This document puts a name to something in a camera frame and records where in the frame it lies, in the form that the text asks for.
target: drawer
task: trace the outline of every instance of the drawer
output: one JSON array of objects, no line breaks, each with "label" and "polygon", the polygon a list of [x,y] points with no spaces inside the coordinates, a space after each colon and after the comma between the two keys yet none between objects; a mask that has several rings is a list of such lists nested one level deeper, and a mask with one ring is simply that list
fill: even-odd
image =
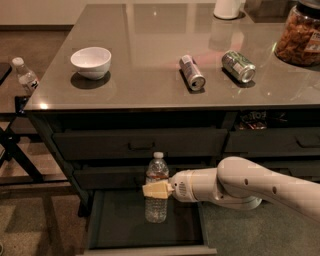
[{"label": "drawer", "polygon": [[230,132],[226,155],[294,157],[320,155],[320,128],[274,128]]},{"label": "drawer", "polygon": [[320,181],[320,160],[317,158],[295,157],[294,159],[273,159],[260,160],[259,164],[266,168],[275,170],[282,174],[307,179],[311,181]]},{"label": "drawer", "polygon": [[82,189],[134,189],[145,184],[147,166],[88,167],[73,176]]},{"label": "drawer", "polygon": [[66,160],[219,156],[227,131],[215,128],[169,128],[68,131],[53,141]]},{"label": "drawer", "polygon": [[[120,252],[121,255],[216,254],[215,248],[208,248],[205,245],[207,237],[204,236],[206,232],[202,229],[203,217],[199,207],[201,206],[195,203],[180,203],[170,198],[165,222],[153,224],[145,220],[145,203],[141,190],[97,190],[85,253],[89,255],[90,253],[94,255],[94,252],[99,252],[101,255],[120,255]],[[131,248],[131,254],[125,250],[126,248]]]}]

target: bottle label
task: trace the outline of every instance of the bottle label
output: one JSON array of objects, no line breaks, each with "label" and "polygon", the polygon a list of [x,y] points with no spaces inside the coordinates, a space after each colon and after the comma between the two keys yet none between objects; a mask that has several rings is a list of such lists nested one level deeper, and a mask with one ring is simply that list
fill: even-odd
[{"label": "bottle label", "polygon": [[29,86],[31,87],[31,89],[35,90],[39,85],[39,80],[35,79],[33,80],[31,83],[29,83]]}]

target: mug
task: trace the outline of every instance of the mug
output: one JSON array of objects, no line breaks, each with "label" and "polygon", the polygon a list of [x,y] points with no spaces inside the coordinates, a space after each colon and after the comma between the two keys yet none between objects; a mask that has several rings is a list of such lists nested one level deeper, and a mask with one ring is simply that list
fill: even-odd
[{"label": "mug", "polygon": [[239,16],[241,0],[217,0],[213,14],[220,19],[235,19]]}]

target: aluminum can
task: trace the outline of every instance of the aluminum can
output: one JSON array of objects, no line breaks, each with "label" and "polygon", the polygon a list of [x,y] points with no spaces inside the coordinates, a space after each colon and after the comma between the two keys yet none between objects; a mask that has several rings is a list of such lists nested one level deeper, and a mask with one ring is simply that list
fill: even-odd
[{"label": "aluminum can", "polygon": [[250,82],[256,73],[255,65],[235,51],[227,51],[223,55],[222,65],[240,83]]},{"label": "aluminum can", "polygon": [[196,62],[190,55],[184,55],[179,61],[180,68],[188,82],[191,90],[199,91],[206,83],[206,79],[201,74]]}]

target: jar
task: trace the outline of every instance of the jar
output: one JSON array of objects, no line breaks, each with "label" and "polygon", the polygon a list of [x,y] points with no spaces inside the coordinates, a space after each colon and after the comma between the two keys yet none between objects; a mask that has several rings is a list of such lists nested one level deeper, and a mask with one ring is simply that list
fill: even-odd
[{"label": "jar", "polygon": [[276,56],[297,66],[320,64],[320,1],[299,0],[287,18]]}]

